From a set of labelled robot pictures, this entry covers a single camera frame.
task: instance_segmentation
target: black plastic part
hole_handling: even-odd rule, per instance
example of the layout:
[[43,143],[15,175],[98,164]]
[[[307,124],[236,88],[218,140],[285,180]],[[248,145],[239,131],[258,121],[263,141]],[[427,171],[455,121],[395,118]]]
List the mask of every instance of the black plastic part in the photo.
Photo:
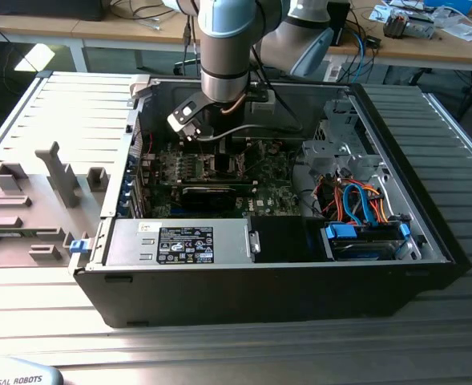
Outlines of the black plastic part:
[[260,253],[255,263],[314,262],[325,260],[320,229],[325,222],[302,217],[250,217],[259,233]]
[[111,0],[0,0],[0,14],[25,14],[100,21]]
[[180,195],[184,210],[225,212],[236,208],[236,190],[231,188],[184,188]]
[[326,10],[330,15],[330,28],[333,30],[331,46],[341,45],[342,33],[348,18],[349,8],[349,2],[329,2],[326,5]]
[[381,45],[381,39],[375,38],[374,36],[367,36],[365,38],[364,44],[368,48],[373,48],[374,50],[379,50]]

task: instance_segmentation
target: black cable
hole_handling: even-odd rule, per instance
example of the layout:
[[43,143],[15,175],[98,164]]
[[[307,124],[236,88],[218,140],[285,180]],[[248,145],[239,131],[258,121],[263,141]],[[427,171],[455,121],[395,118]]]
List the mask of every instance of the black cable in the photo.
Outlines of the black cable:
[[132,16],[136,16],[136,14],[138,14],[142,10],[147,10],[149,8],[157,8],[158,6],[164,6],[164,4],[161,2],[160,4],[155,4],[154,6],[141,6],[140,8],[136,8],[135,10],[132,10],[132,6],[131,6]]
[[193,34],[193,42],[195,44],[195,68],[196,76],[200,76],[200,68],[198,67],[198,45],[196,44],[196,32],[195,32],[195,17],[192,16],[191,31]]
[[454,74],[467,86],[470,87],[470,82],[468,79],[465,79],[458,71],[454,71]]
[[260,73],[262,74],[262,77],[264,78],[264,81],[268,85],[269,89],[275,92],[275,97],[276,100],[282,105],[282,107],[290,114],[290,116],[298,123],[298,130],[297,132],[303,132],[303,124],[301,120],[298,118],[298,115],[291,109],[291,107],[282,99],[280,95],[278,95],[278,92],[276,92],[275,87],[271,84],[269,81],[268,76],[266,75],[266,71],[264,70],[264,64],[260,60],[259,55],[257,54],[257,51],[255,50],[255,47],[252,46],[252,53],[253,56],[255,56],[255,60],[257,61],[257,65],[259,66]]
[[5,34],[2,33],[1,30],[0,30],[0,35],[4,38],[4,40],[6,40],[9,44],[11,44],[11,45],[13,46],[13,49],[15,50],[15,52],[17,52],[17,54],[19,54],[22,59],[26,60],[26,61],[29,63],[29,65],[30,65],[31,67],[33,67],[33,69],[34,69],[36,72],[38,72],[38,70],[36,69],[36,67],[33,66],[33,64],[32,64],[29,60],[27,60],[26,56],[25,56],[22,52],[20,52],[20,51],[18,50],[18,48],[6,37]]
[[160,14],[151,14],[150,16],[145,16],[145,17],[135,17],[135,14],[139,11],[139,8],[133,11],[132,17],[128,18],[127,16],[123,16],[122,14],[118,14],[115,12],[115,6],[119,4],[120,1],[114,2],[109,6],[109,10],[111,13],[116,16],[117,18],[122,18],[124,20],[146,20],[148,18],[157,18],[158,16],[163,16],[164,14],[170,14],[171,12],[175,12],[174,10],[166,10],[164,12],[161,12]]
[[458,107],[457,121],[460,121],[463,118],[470,106],[472,106],[472,84],[470,85],[469,90],[464,96],[462,102],[460,103],[460,107]]
[[182,60],[182,76],[186,75],[186,56],[188,54],[188,47],[191,44],[191,16],[188,16],[186,25],[184,26],[184,32],[182,34],[184,41],[184,59]]
[[198,6],[196,6],[195,0],[191,0],[191,5],[193,6],[193,10],[195,10],[196,16],[198,16],[199,9]]
[[[353,17],[355,18],[355,21],[352,21],[352,20],[346,20],[346,22],[350,22],[352,24],[354,24],[355,26],[357,26],[357,29],[358,29],[358,35],[360,36],[362,42],[364,43],[364,49],[366,48],[365,46],[365,43],[366,43],[366,39],[367,39],[367,33],[365,32],[365,29],[364,27],[362,27],[360,25],[360,23],[358,22],[358,17],[357,15],[355,14],[354,10],[353,9],[350,9],[349,10],[351,12],[351,14],[353,15]],[[351,61],[351,63],[349,64],[348,68],[343,72],[343,74],[339,77],[339,79],[336,81],[336,83],[339,83],[340,81],[343,80],[343,78],[345,76],[347,76],[347,83],[349,83],[349,77],[353,74],[355,74],[358,70],[355,70],[354,72],[351,72],[351,68],[353,66],[353,64],[355,63],[355,60],[357,60],[357,56],[360,54],[360,46],[358,48],[358,51],[357,53],[353,56],[353,59]]]

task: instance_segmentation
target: white desk leg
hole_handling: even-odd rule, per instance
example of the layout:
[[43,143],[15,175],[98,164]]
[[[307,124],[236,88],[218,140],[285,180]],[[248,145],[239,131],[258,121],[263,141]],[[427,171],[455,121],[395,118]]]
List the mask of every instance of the white desk leg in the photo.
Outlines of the white desk leg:
[[70,52],[74,60],[75,70],[77,72],[88,72],[88,60],[83,41],[80,39],[74,40],[70,44]]
[[339,79],[339,74],[342,71],[342,65],[348,60],[347,55],[330,55],[329,66],[326,69],[323,81],[334,83]]

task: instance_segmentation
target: metal slotted surface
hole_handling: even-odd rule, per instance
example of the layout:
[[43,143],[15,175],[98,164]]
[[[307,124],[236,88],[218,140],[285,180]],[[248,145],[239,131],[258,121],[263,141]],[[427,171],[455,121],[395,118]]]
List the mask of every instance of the metal slotted surface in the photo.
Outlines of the metal slotted surface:
[[472,270],[392,318],[113,330],[66,268],[0,269],[0,355],[55,365],[78,385],[472,384]]
[[472,142],[433,96],[416,87],[366,85],[365,91],[472,257]]

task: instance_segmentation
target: warning label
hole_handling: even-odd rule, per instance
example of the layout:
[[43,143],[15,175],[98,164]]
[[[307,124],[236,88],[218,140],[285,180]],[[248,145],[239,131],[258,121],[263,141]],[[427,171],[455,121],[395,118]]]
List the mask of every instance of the warning label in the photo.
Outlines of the warning label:
[[161,227],[159,254],[161,265],[213,263],[212,227]]

